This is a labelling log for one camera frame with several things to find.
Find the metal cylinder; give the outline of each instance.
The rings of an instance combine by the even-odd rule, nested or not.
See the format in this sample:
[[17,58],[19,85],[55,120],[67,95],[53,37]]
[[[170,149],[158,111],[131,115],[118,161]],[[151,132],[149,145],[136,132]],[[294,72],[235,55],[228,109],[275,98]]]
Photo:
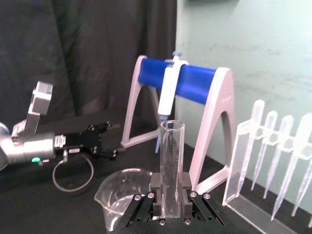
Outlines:
[[41,160],[54,157],[54,133],[39,133],[25,136],[17,143],[10,135],[0,136],[0,147],[7,156],[9,164],[31,161],[34,157]]

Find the white pipette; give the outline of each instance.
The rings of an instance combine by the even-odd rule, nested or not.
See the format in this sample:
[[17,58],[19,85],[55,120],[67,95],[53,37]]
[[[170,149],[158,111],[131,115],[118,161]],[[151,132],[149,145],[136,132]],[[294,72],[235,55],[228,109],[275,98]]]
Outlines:
[[293,127],[293,117],[291,115],[289,116],[285,116],[282,118],[281,121],[281,125],[279,127],[279,131],[278,131],[278,145],[276,147],[273,159],[272,159],[272,163],[269,169],[269,173],[267,176],[267,182],[266,182],[266,186],[265,186],[265,191],[264,191],[264,195],[263,198],[266,199],[267,198],[267,194],[268,194],[268,190],[270,188],[271,182],[274,178],[275,175],[275,171],[277,169],[278,163],[279,163],[279,159],[281,157],[282,154],[282,148],[284,147],[284,144],[287,140],[287,137],[289,136],[291,130]]
[[257,163],[255,165],[255,169],[254,169],[254,174],[253,174],[253,184],[251,187],[251,190],[254,190],[254,185],[255,182],[257,181],[257,178],[259,176],[261,167],[262,167],[262,163],[263,163],[263,159],[264,159],[264,155],[265,155],[265,151],[267,150],[267,146],[268,146],[268,141],[270,140],[270,137],[274,131],[274,127],[276,124],[276,120],[277,120],[277,112],[276,111],[270,111],[265,119],[265,123],[264,123],[264,130],[263,130],[263,139],[262,139],[262,143],[261,143],[261,148],[258,154],[258,159],[257,159]]
[[292,211],[292,217],[295,216],[297,209],[298,209],[304,195],[306,194],[306,192],[308,190],[308,187],[310,185],[311,180],[312,180],[312,159],[310,160],[307,171],[306,171],[306,173],[303,177],[302,183],[300,185],[299,192],[297,195],[297,200],[296,200],[296,203],[295,203],[293,211]]
[[247,148],[244,156],[244,161],[242,165],[242,170],[239,176],[239,181],[238,181],[238,187],[237,187],[237,193],[236,195],[240,194],[240,190],[243,187],[244,180],[246,177],[247,173],[247,168],[250,160],[250,155],[253,150],[253,145],[254,145],[254,138],[257,133],[258,127],[261,123],[262,115],[263,115],[263,110],[264,110],[265,102],[263,100],[257,100],[253,104],[253,111],[252,111],[252,116],[250,119],[250,135],[247,143]]
[[308,113],[304,115],[300,121],[296,136],[293,140],[293,152],[291,160],[288,164],[288,168],[281,186],[281,189],[279,191],[279,194],[277,196],[277,199],[274,204],[273,213],[271,217],[271,221],[274,219],[278,209],[280,208],[283,199],[285,197],[285,194],[287,192],[289,183],[292,179],[293,172],[296,168],[298,157],[301,155],[301,151],[304,147],[304,145],[308,142],[311,131],[312,131],[312,113]]

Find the test tube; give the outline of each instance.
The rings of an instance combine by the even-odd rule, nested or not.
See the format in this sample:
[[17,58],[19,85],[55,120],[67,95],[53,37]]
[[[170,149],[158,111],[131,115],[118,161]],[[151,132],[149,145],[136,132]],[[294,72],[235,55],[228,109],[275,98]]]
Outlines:
[[161,217],[179,218],[181,215],[185,124],[167,120],[160,125],[160,192]]

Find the metal bolt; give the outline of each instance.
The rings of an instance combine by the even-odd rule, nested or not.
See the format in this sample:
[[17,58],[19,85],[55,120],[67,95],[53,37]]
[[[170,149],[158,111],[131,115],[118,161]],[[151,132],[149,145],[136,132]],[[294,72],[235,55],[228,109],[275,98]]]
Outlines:
[[160,226],[164,226],[166,224],[166,220],[165,219],[161,219],[159,221]]
[[191,196],[191,197],[196,197],[196,196],[197,196],[197,193],[194,192],[194,191],[191,191],[190,196]]
[[147,194],[148,198],[153,198],[154,197],[154,193],[150,192]]
[[205,199],[210,199],[211,196],[210,196],[208,193],[204,193],[204,198],[205,198]]
[[136,200],[136,201],[140,201],[140,200],[141,200],[141,198],[142,198],[142,197],[141,197],[141,195],[140,195],[140,194],[135,195],[135,200]]
[[191,221],[189,218],[186,218],[186,219],[184,220],[184,223],[185,223],[186,225],[190,225],[190,224],[192,223],[192,221]]

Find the black curtain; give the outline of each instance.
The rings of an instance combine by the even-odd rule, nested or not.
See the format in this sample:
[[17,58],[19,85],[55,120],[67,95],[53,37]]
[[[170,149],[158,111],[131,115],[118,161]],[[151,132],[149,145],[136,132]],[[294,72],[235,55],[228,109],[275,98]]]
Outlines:
[[[137,57],[170,58],[175,40],[176,0],[2,0],[0,121],[26,117],[39,80],[54,85],[41,123],[125,113]],[[136,114],[149,108],[143,90]]]

